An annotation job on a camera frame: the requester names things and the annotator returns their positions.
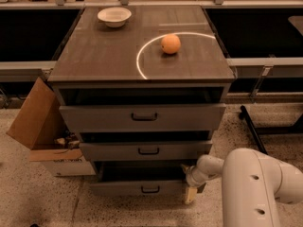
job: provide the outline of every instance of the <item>floor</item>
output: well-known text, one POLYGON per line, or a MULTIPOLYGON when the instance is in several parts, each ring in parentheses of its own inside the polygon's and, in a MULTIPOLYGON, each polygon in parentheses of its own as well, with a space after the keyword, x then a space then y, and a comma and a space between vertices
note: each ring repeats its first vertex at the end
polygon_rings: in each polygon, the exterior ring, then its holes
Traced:
MULTIPOLYGON (((247 103, 256 126, 291 125, 303 112, 299 103, 247 103)), ((222 227, 221 179, 210 181, 191 205, 182 196, 99 197, 92 176, 53 177, 39 163, 29 163, 28 149, 6 135, 19 109, 0 110, 0 226, 206 226, 222 227)), ((228 104, 214 133, 210 154, 225 158, 235 148, 255 148, 240 104, 228 104)), ((303 170, 303 135, 262 136, 269 154, 303 170)), ((283 227, 303 226, 303 203, 277 204, 283 227)))

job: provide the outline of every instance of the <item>bowl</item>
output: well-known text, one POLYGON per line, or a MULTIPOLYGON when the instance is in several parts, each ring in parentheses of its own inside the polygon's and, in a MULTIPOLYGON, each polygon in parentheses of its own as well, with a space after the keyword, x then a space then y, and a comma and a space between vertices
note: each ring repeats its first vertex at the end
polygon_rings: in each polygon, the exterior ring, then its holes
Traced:
POLYGON ((125 8, 107 8, 98 13, 100 21, 105 22, 105 25, 109 27, 124 26, 131 16, 132 13, 125 8))

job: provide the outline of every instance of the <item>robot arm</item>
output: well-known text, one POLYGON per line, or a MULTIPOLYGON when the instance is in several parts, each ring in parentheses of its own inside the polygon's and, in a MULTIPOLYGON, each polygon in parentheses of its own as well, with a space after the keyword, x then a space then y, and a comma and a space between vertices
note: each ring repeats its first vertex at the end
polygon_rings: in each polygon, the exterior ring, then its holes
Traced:
POLYGON ((185 171, 189 189, 222 175, 224 227, 279 227, 276 201, 303 201, 302 172, 252 149, 235 149, 225 161, 201 156, 185 171))

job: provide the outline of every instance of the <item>white circle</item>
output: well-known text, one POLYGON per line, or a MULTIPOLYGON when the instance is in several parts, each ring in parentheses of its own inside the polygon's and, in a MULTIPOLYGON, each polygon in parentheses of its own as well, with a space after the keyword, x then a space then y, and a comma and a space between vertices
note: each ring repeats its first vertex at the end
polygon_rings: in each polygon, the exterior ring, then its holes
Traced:
MULTIPOLYGON (((203 34, 203 33, 196 33, 196 32, 173 32, 173 33, 170 33, 170 34, 175 34, 175 35, 182 35, 182 34, 186 34, 186 35, 198 35, 198 36, 201 36, 201 37, 206 37, 208 39, 216 39, 215 36, 213 35, 209 35, 209 34, 203 34)), ((160 35, 158 37, 155 37, 153 39, 151 39, 150 41, 148 41, 147 43, 145 43, 139 50, 139 52, 137 53, 136 55, 136 68, 138 70, 138 72, 140 73, 140 75, 142 76, 143 79, 148 79, 144 73, 141 71, 140 69, 140 63, 139 63, 139 59, 140 59, 140 56, 143 52, 143 50, 151 43, 153 43, 154 41, 156 40, 159 40, 165 36, 167 36, 168 34, 164 34, 164 35, 160 35)))

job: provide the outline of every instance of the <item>drawer cabinet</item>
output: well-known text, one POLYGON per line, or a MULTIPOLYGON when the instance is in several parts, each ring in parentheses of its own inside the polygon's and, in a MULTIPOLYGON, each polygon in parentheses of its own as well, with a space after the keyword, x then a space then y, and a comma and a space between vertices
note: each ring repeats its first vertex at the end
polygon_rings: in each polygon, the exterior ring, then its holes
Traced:
POLYGON ((101 9, 85 9, 48 80, 96 172, 91 189, 182 194, 181 165, 210 152, 233 72, 200 6, 131 6, 115 29, 101 9), (178 31, 189 31, 180 50, 163 54, 154 38, 178 31))

